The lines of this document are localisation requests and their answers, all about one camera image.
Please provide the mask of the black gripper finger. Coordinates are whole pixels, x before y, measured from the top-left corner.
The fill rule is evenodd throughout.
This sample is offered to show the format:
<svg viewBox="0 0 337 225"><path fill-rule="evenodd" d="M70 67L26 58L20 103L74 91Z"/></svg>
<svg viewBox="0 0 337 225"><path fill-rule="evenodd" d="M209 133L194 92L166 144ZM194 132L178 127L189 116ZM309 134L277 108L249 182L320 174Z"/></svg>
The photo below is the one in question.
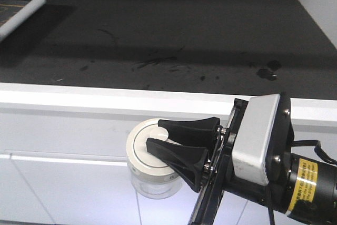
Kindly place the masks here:
<svg viewBox="0 0 337 225"><path fill-rule="evenodd" d="M209 158L205 147L184 146L159 139L146 140L147 152L173 169L196 193L200 191L203 168Z"/></svg>
<svg viewBox="0 0 337 225"><path fill-rule="evenodd" d="M168 138L181 145L213 148L220 119L211 117L195 121L159 120L158 126L168 131Z"/></svg>

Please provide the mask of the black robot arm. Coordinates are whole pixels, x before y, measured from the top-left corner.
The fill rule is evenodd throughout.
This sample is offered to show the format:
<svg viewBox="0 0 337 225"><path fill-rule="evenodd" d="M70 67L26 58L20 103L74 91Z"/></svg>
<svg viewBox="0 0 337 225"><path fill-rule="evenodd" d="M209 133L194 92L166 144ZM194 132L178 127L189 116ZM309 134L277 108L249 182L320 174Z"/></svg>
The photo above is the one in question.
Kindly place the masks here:
<svg viewBox="0 0 337 225"><path fill-rule="evenodd" d="M224 192L304 224L336 224L336 160L318 140L295 140L286 94L235 99L226 126L216 117L159 120L168 139L147 151L199 194L190 224L212 224Z"/></svg>

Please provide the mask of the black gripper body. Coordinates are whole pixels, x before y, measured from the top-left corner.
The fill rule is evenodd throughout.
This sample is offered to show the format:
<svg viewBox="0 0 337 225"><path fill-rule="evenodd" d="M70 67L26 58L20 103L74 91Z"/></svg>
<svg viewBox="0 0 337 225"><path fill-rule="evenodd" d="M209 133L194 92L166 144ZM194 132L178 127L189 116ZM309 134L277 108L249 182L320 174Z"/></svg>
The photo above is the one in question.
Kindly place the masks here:
<svg viewBox="0 0 337 225"><path fill-rule="evenodd" d="M220 143L212 159L212 171L193 209L189 224L213 224L224 192L230 192L267 207L269 221L274 224L274 211L288 209L288 185L291 173L291 143L294 132L291 123L291 102L281 97L266 154L268 185L261 186L236 177L232 150L249 100L235 99L226 127L219 131Z"/></svg>

